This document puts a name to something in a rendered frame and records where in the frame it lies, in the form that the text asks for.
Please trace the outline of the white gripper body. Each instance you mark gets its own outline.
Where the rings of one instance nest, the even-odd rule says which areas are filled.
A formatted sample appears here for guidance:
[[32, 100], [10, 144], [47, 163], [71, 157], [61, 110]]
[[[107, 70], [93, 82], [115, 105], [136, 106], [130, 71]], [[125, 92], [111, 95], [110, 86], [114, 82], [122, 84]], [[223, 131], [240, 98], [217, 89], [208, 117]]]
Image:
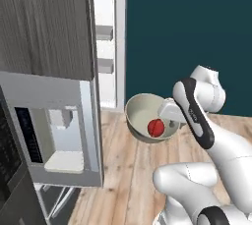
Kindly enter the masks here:
[[162, 119], [167, 119], [173, 122], [178, 122], [181, 124], [186, 124], [186, 120], [182, 114], [182, 111], [175, 103], [174, 99], [169, 97], [166, 98], [159, 109], [157, 110], [157, 114]]

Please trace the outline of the red onion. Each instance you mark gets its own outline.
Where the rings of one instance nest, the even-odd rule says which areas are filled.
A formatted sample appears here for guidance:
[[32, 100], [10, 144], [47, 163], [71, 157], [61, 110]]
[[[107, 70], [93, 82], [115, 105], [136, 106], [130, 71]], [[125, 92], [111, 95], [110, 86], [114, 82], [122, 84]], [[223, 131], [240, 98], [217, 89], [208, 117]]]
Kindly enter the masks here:
[[164, 132], [164, 123], [162, 119], [153, 119], [148, 124], [148, 133], [153, 138], [160, 137]]

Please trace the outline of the beige bowl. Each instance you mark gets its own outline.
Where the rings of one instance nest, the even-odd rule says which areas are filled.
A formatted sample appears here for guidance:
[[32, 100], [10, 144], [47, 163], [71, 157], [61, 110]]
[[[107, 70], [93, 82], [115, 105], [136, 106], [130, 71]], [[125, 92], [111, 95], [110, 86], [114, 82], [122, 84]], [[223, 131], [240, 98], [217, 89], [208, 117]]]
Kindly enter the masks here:
[[160, 137], [151, 137], [149, 123], [158, 118], [158, 109], [164, 99], [151, 93], [140, 93], [132, 96], [125, 105], [125, 116], [129, 131], [139, 141], [157, 143], [169, 140], [180, 128], [178, 122], [163, 119], [164, 132]]

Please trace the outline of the white fridge interior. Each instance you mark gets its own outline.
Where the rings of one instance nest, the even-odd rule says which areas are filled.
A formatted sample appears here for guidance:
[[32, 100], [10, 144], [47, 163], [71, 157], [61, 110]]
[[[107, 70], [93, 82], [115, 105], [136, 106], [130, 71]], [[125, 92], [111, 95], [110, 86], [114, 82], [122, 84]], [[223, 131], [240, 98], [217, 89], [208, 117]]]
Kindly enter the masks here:
[[126, 81], [126, 0], [94, 0], [100, 104], [122, 112]]

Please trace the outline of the grey wood cabinet panel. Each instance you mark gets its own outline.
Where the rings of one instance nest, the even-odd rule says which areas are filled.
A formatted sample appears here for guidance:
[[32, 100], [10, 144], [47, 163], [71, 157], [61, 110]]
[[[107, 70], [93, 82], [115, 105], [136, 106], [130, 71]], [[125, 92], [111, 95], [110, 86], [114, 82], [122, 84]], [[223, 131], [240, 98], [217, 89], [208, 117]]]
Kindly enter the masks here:
[[0, 0], [0, 71], [92, 80], [94, 0]]

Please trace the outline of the dark oven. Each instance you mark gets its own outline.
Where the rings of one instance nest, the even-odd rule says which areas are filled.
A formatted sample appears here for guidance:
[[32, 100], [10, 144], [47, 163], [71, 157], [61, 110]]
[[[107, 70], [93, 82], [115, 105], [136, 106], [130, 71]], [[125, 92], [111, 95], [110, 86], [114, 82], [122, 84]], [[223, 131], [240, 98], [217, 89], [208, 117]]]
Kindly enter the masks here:
[[1, 86], [0, 225], [46, 225]]

